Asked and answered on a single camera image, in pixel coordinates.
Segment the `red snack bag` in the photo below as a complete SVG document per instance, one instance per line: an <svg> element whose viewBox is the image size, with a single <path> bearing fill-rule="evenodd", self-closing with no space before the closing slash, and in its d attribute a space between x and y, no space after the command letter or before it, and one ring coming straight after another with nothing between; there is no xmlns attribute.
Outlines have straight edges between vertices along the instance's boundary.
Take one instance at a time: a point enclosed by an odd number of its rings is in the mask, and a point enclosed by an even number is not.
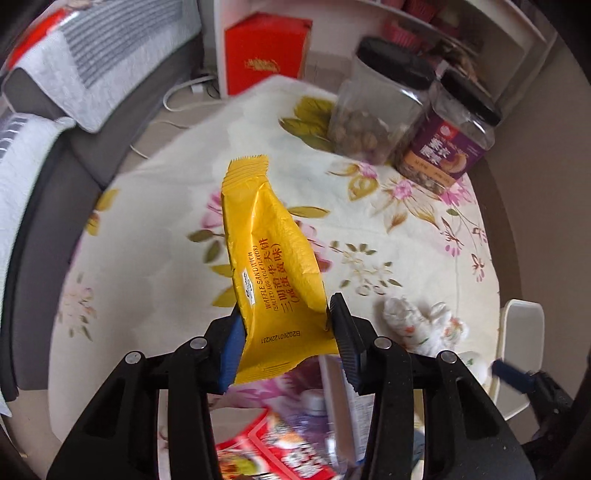
<svg viewBox="0 0 591 480"><path fill-rule="evenodd" d="M223 480L330 480L336 476L314 447L269 409L242 433L216 445Z"/></svg>

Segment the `jar of nuts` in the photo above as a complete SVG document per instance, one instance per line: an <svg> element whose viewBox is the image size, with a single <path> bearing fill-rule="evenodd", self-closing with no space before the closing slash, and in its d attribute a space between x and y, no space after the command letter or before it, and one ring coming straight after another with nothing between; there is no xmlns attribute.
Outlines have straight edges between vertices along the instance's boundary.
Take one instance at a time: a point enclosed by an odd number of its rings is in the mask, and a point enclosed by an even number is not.
<svg viewBox="0 0 591 480"><path fill-rule="evenodd" d="M364 37L330 119L335 151L373 165L401 157L429 106L434 79L426 60L381 38Z"/></svg>
<svg viewBox="0 0 591 480"><path fill-rule="evenodd" d="M500 121L500 111L478 85L447 70L433 86L430 111L396 169L441 195L492 148Z"/></svg>

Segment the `floral tablecloth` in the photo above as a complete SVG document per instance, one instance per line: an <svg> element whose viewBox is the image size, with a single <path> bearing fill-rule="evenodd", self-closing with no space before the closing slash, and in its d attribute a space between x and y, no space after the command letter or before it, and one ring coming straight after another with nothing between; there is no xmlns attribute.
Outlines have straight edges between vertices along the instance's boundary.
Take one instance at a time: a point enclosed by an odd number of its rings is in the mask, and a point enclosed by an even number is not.
<svg viewBox="0 0 591 480"><path fill-rule="evenodd" d="M59 439L127 352L173 351L230 312L219 189L230 160L245 155L269 156L271 186L308 237L328 296L341 291L382 335L387 296L445 301L470 328L457 350L495 359L499 288L470 180L437 197L390 167L332 154L334 100L272 77L113 182L56 317L49 406Z"/></svg>

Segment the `gray sofa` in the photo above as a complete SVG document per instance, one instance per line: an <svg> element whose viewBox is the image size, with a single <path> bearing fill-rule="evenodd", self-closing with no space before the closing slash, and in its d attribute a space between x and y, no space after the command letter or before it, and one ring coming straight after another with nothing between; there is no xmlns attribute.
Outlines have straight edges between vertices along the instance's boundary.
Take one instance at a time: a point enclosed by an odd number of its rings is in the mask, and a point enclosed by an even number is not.
<svg viewBox="0 0 591 480"><path fill-rule="evenodd" d="M96 134L64 132L48 155L12 252L0 325L0 388L47 388L54 317L78 238L96 199L115 176L129 145L144 130L174 84L203 62L199 34L165 59L114 110ZM65 113L20 69L4 84L13 109L57 119Z"/></svg>

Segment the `metal bolt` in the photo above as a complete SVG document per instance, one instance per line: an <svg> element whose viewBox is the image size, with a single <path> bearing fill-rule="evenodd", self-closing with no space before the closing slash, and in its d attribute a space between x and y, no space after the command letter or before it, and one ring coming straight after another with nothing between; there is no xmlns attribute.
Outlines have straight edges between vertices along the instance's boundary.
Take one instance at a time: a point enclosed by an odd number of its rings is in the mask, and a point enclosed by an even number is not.
<svg viewBox="0 0 591 480"><path fill-rule="evenodd" d="M205 337L195 337L193 340L191 340L189 346L193 350L203 350L207 346L207 340Z"/></svg>
<svg viewBox="0 0 591 480"><path fill-rule="evenodd" d="M457 361L457 355L450 350L441 352L441 360L447 364L454 364Z"/></svg>
<svg viewBox="0 0 591 480"><path fill-rule="evenodd" d="M392 340L388 337L377 337L374 340L374 345L381 350L388 350L392 346Z"/></svg>
<svg viewBox="0 0 591 480"><path fill-rule="evenodd" d="M142 359L142 354L139 352L130 352L127 355L125 355L125 363L126 364L136 364L137 362L139 362Z"/></svg>

